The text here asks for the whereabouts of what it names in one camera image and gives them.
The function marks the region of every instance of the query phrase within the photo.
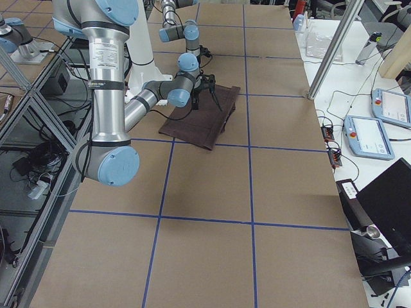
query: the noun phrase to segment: tablet screen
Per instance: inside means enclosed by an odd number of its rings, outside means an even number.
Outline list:
[[[406,97],[384,91],[382,96],[383,116],[401,122],[410,122]]]
[[[357,138],[363,152],[388,154],[380,124],[376,120],[353,118]]]

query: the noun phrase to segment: black screen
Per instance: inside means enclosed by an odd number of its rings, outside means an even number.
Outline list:
[[[411,165],[399,159],[357,198],[397,253],[411,254]]]

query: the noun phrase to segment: white table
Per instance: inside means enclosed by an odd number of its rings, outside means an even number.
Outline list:
[[[323,20],[311,20],[312,26],[310,30],[312,32],[320,33],[321,35],[332,36],[338,26],[339,21],[323,21]],[[372,83],[374,77],[378,70],[378,66],[382,61],[381,56],[378,55],[377,50],[372,52],[371,55],[376,55],[366,61],[364,66],[361,65],[338,65],[338,64],[353,64],[355,63],[356,57],[360,53],[363,45],[368,39],[368,34],[361,22],[354,22],[351,27],[350,32],[344,40],[342,45],[342,62],[334,62],[331,69],[328,72],[327,78],[321,89],[315,98],[316,109],[321,110],[325,113],[325,116],[330,118],[334,125],[341,125],[342,121],[331,115],[326,111],[329,106],[333,92],[340,90],[348,94],[370,94]],[[304,68],[307,74],[308,82],[311,84],[320,64],[313,64],[311,62],[320,62],[321,59],[312,58],[306,56],[306,49],[300,47],[300,52],[302,59],[304,60]],[[398,86],[395,80],[383,79],[376,75],[376,81],[374,84],[375,88],[381,89],[391,89]],[[393,89],[393,91],[402,93],[399,87]],[[321,111],[317,111],[319,116],[323,116]],[[335,93],[334,98],[331,102],[331,107],[329,111],[333,114],[344,118],[348,113],[349,115],[361,115],[366,117],[372,117],[371,110],[371,97],[370,96],[357,96],[351,97],[341,93]],[[390,138],[393,139],[406,139],[411,138],[411,131],[404,128],[399,128],[385,123],[386,131]],[[397,159],[404,157],[408,162],[411,162],[411,141],[410,142],[392,142],[392,147],[396,155],[394,160],[376,160],[370,158],[360,158],[353,155],[352,151],[349,149],[348,142],[345,136],[342,136],[342,127],[334,127],[334,135],[336,141],[342,147],[342,154],[353,160],[360,169],[360,174],[355,182],[359,190],[363,189],[368,183],[373,181],[379,174],[381,174],[386,168],[391,166]],[[355,166],[348,161],[346,158],[342,158],[343,166],[337,168],[334,174],[335,180],[343,180],[346,178],[354,179],[357,174]],[[369,300],[370,307],[381,307],[380,304],[384,300],[383,296],[379,298],[372,298],[372,290],[367,283],[364,283],[364,288],[367,293],[367,298]],[[411,287],[401,287],[391,303],[391,308],[396,305],[404,305],[409,307],[411,303]]]

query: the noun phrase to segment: blue cable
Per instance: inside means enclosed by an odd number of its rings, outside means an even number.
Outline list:
[[[406,271],[406,272],[404,273],[404,275],[401,277],[401,279],[399,280],[399,282],[397,283],[397,286],[396,286],[396,288],[395,288],[395,290],[394,290],[394,292],[393,292],[393,294],[392,294],[392,296],[391,296],[391,298],[390,298],[390,301],[388,302],[387,308],[390,308],[391,302],[392,302],[392,300],[394,299],[394,296],[396,295],[398,288],[400,287],[400,285],[401,285],[402,281],[404,280],[404,278],[405,278],[405,277],[407,276],[407,274],[409,274],[409,273],[411,273],[411,269],[409,269],[408,271]]]

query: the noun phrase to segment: brown cloth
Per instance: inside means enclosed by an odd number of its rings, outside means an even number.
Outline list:
[[[167,120],[160,128],[159,133],[169,135],[212,150],[218,136],[224,132],[225,124],[230,115],[236,110],[236,99],[240,92],[239,87],[222,87],[216,85],[216,96],[223,111],[218,109],[208,90],[200,93],[198,110],[192,110],[190,115],[180,121]],[[191,102],[184,108],[175,108],[170,118],[184,117],[191,109]]]

